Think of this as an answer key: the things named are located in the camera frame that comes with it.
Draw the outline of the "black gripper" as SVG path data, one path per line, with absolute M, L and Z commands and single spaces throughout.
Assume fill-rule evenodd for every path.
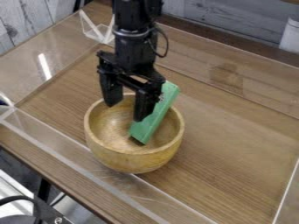
M 164 77 L 155 70 L 159 29 L 116 30 L 114 51 L 98 51 L 98 82 L 105 104 L 113 107 L 123 101 L 123 87 L 135 91 L 133 120 L 141 122 L 160 101 Z

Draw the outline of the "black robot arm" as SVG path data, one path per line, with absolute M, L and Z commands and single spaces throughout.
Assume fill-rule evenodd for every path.
M 104 102 L 113 107 L 124 90 L 135 92 L 133 120 L 141 122 L 155 110 L 165 78 L 155 70 L 157 35 L 164 34 L 155 20 L 163 0 L 112 0 L 114 51 L 97 52 L 98 83 Z

